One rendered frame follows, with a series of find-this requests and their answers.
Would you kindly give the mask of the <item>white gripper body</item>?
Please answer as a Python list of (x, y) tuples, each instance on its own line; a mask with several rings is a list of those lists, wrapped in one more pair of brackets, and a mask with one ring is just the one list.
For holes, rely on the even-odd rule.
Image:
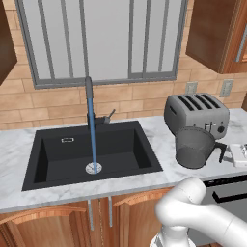
[(247, 144), (230, 144), (233, 165), (237, 168), (247, 167)]

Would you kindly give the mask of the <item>black sink basin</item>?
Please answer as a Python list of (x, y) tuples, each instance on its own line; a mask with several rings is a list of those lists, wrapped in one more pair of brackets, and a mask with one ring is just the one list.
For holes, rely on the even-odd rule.
[(162, 170), (137, 121), (96, 128), (91, 143), (86, 126), (38, 130), (22, 189), (24, 191)]

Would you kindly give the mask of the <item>blue water stream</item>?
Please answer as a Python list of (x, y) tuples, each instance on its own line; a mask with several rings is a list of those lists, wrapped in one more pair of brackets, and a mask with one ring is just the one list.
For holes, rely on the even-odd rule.
[(96, 137), (95, 137), (95, 121), (93, 111), (93, 99), (88, 99), (89, 103), (89, 118), (90, 118), (90, 129), (91, 129), (91, 142), (92, 142), (92, 154), (94, 163), (94, 172), (97, 173), (97, 162), (96, 162)]

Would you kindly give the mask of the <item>dark grey sink faucet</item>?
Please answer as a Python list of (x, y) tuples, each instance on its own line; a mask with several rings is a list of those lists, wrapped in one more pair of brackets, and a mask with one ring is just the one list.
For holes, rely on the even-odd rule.
[(92, 78), (90, 76), (87, 76), (85, 78), (85, 92), (86, 92), (86, 99), (87, 99), (87, 122), (88, 122), (88, 128), (91, 129), (92, 127), (97, 127), (98, 125), (102, 124), (109, 124), (112, 115), (115, 113), (115, 110), (113, 110), (109, 116), (103, 116), (103, 117), (96, 117), (96, 114), (94, 112), (94, 106), (93, 106), (93, 82)]

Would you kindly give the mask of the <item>grey four-slot toaster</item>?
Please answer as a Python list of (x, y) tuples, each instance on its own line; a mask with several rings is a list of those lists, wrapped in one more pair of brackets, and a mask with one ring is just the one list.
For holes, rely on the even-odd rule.
[(164, 108), (164, 121), (173, 134), (182, 127), (196, 126), (219, 140), (226, 135), (229, 120), (229, 109), (208, 93), (171, 95)]

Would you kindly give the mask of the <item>brown wooden cupboard door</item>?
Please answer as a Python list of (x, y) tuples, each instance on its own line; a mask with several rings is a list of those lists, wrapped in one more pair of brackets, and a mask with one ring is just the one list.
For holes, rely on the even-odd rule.
[(161, 223), (154, 208), (169, 188), (113, 197), (112, 247), (150, 247)]
[(86, 204), (1, 213), (0, 247), (93, 247)]

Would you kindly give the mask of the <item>grey framed window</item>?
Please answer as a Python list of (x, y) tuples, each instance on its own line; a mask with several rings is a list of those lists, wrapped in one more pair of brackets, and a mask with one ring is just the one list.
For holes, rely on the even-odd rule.
[(14, 0), (37, 89), (177, 78), (188, 0)]

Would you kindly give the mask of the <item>grey wall outlet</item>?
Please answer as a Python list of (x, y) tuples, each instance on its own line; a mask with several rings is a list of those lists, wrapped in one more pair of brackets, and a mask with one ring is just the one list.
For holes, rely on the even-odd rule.
[(233, 80), (225, 79), (221, 87), (220, 97), (228, 97), (231, 93), (232, 87), (233, 87)]
[(197, 81), (188, 82), (185, 87), (185, 92), (190, 95), (195, 94), (197, 92), (197, 85), (198, 85)]

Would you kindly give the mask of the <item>dark brown wall cupboard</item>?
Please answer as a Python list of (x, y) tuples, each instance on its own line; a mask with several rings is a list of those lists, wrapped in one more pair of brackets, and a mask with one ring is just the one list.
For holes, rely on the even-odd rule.
[(3, 0), (0, 0), (0, 86), (16, 63), (17, 58), (8, 19)]

